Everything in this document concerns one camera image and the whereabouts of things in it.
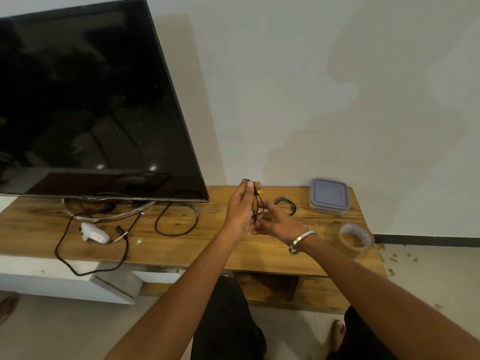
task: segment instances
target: black baseboard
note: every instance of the black baseboard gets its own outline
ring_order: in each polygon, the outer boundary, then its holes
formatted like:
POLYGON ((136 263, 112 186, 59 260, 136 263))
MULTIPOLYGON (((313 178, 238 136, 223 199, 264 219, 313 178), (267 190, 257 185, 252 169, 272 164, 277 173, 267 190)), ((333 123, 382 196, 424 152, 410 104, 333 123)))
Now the black baseboard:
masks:
POLYGON ((455 246, 464 248, 480 248, 480 237, 442 237, 413 235, 374 234, 377 244, 455 246))

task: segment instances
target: person's right hand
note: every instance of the person's right hand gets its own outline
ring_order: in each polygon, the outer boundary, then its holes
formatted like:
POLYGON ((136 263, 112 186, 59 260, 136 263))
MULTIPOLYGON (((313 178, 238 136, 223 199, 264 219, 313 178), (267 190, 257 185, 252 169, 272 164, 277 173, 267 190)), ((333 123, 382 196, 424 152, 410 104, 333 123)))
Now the person's right hand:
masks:
POLYGON ((308 231, 308 226, 289 216, 273 202, 264 202, 265 211, 258 215, 257 228, 252 235, 270 235, 290 246, 298 236, 308 231))

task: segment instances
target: silver bangle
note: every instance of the silver bangle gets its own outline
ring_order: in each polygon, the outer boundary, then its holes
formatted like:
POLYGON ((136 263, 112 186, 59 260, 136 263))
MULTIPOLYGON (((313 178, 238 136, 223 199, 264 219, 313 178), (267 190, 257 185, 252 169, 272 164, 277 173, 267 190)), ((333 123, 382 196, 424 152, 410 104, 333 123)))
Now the silver bangle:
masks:
POLYGON ((300 240, 302 240, 304 237, 309 236, 309 235, 311 235, 311 234, 316 234, 316 232, 315 232, 314 230, 310 230, 310 231, 305 232, 303 235, 298 236, 298 237, 295 239, 295 241, 292 242, 292 244, 290 245, 290 248, 288 249, 288 251, 290 252, 290 254, 292 254, 292 255, 297 255, 298 253, 300 253, 300 251, 298 251, 298 250, 297 250, 297 251, 292 251, 292 250, 293 250, 293 247, 294 247, 295 245, 297 245, 298 242, 299 242, 300 240))

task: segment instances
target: person's left hand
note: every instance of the person's left hand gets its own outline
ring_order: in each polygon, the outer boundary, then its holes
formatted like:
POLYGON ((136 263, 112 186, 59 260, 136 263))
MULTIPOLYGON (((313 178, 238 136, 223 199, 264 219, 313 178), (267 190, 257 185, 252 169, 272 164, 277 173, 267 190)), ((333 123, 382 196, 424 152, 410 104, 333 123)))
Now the person's left hand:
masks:
POLYGON ((256 189, 261 189, 260 182, 249 180, 242 183, 228 200, 225 223, 222 230, 228 231, 240 242, 247 232, 255 230, 253 219, 252 202, 254 201, 254 185, 256 189))

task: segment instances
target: human hand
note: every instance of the human hand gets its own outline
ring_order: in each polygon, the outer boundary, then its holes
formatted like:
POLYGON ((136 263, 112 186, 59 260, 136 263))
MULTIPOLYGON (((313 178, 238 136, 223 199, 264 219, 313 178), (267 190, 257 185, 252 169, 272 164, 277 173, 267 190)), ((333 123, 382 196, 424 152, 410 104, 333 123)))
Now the human hand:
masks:
POLYGON ((245 237, 247 232, 255 229, 254 212, 252 210, 255 193, 254 186, 258 190, 262 187, 260 182, 251 180, 241 183, 228 200, 228 208, 222 230, 227 230, 229 235, 233 235, 238 242, 245 237))
POLYGON ((273 202, 264 202, 265 211, 258 215, 252 235, 270 235, 290 246, 298 236, 308 231, 308 226, 297 221, 273 202))

